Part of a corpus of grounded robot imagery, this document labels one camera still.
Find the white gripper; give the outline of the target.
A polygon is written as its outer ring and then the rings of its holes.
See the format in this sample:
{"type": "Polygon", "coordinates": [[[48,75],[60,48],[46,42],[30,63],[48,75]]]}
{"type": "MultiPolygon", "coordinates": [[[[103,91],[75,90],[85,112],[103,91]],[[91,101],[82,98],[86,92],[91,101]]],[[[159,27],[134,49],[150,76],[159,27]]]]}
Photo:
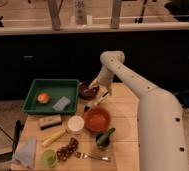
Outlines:
{"type": "Polygon", "coordinates": [[[90,84],[89,89],[98,87],[98,83],[102,86],[105,86],[109,95],[112,96],[112,87],[111,84],[113,82],[114,74],[103,66],[97,76],[90,84]]]}

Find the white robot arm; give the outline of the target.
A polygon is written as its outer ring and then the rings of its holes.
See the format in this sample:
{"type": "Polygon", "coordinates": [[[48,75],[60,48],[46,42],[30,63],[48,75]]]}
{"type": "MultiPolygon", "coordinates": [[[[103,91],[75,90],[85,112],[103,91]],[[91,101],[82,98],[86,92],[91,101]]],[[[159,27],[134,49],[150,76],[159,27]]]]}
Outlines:
{"type": "Polygon", "coordinates": [[[140,171],[189,171],[183,109],[177,98],[124,65],[122,51],[100,55],[102,68],[90,87],[112,93],[117,76],[139,99],[137,107],[140,171]]]}

